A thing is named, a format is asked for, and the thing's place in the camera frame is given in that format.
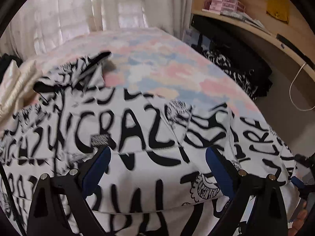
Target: white cable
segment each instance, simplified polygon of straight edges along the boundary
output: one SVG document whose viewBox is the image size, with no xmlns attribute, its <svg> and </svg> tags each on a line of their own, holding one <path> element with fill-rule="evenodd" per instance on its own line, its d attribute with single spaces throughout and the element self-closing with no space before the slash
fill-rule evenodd
<svg viewBox="0 0 315 236">
<path fill-rule="evenodd" d="M 294 102 L 293 102 L 293 100 L 292 100 L 292 98 L 291 98 L 291 88 L 292 88 L 292 85 L 293 85 L 294 81 L 296 80 L 297 76 L 299 75 L 300 71 L 303 69 L 303 67 L 304 67 L 306 64 L 307 64 L 307 63 L 305 62 L 305 63 L 301 66 L 300 70 L 297 72 L 296 76 L 294 77 L 294 79 L 293 79 L 293 81 L 292 81 L 292 83 L 291 83 L 291 85 L 290 85 L 290 89 L 289 89 L 289 94 L 290 94 L 290 99 L 291 99 L 292 104 L 296 107 L 296 109 L 298 109 L 298 110 L 300 110 L 300 111 L 302 111 L 302 112 L 311 111 L 311 110 L 313 110 L 313 109 L 315 108 L 315 106 L 313 106 L 312 108 L 309 108 L 309 109 L 300 109 L 300 108 L 298 108 L 298 107 L 296 106 L 296 104 L 294 104 Z"/>
</svg>

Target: yellow object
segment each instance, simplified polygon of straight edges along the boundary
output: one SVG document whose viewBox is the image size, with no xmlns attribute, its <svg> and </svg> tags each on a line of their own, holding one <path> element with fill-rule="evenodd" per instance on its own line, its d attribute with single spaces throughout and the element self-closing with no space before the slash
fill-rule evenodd
<svg viewBox="0 0 315 236">
<path fill-rule="evenodd" d="M 272 17 L 289 24 L 289 0 L 268 0 L 267 13 L 269 13 Z"/>
</svg>

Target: blue gripper pad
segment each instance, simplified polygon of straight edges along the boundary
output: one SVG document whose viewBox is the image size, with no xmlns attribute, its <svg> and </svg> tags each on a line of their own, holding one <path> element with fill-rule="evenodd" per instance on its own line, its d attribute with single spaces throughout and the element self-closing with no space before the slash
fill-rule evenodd
<svg viewBox="0 0 315 236">
<path fill-rule="evenodd" d="M 86 198 L 93 194 L 100 179 L 102 178 L 109 162 L 111 161 L 111 150 L 108 146 L 104 150 L 89 169 L 88 173 L 82 181 L 82 196 Z"/>
<path fill-rule="evenodd" d="M 221 156 L 221 160 L 225 159 L 219 151 L 214 151 L 211 147 L 208 147 L 206 150 L 206 162 L 211 169 L 211 172 L 214 175 L 223 195 L 228 196 L 232 200 L 235 195 L 233 190 L 233 180 L 229 176 L 224 165 L 221 163 L 218 155 Z"/>
<path fill-rule="evenodd" d="M 304 183 L 298 179 L 296 176 L 291 177 L 291 182 L 294 184 L 298 189 L 304 188 Z"/>
</svg>

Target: pastel tie-dye bedsheet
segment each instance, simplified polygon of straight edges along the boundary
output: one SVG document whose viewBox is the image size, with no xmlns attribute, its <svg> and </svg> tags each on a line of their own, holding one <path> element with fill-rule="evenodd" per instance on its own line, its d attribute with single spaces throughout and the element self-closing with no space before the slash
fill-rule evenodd
<svg viewBox="0 0 315 236">
<path fill-rule="evenodd" d="M 107 86 L 147 91 L 203 108 L 226 102 L 240 116 L 264 120 L 243 90 L 215 64 L 158 28 L 94 32 L 36 56 L 43 72 L 77 57 L 110 50 Z"/>
</svg>

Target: cream fabric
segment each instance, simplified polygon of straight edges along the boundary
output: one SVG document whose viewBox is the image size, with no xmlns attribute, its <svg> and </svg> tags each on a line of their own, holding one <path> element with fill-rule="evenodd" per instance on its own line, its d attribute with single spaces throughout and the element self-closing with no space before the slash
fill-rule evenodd
<svg viewBox="0 0 315 236">
<path fill-rule="evenodd" d="M 28 0 L 0 39 L 0 52 L 24 61 L 76 36 L 119 28 L 159 27 L 181 39 L 192 0 Z"/>
<path fill-rule="evenodd" d="M 35 61 L 24 62 L 20 68 L 12 60 L 4 74 L 0 85 L 0 124 L 4 124 L 12 112 L 21 109 L 24 101 L 33 94 L 33 85 L 42 75 L 41 70 L 35 66 Z"/>
</svg>

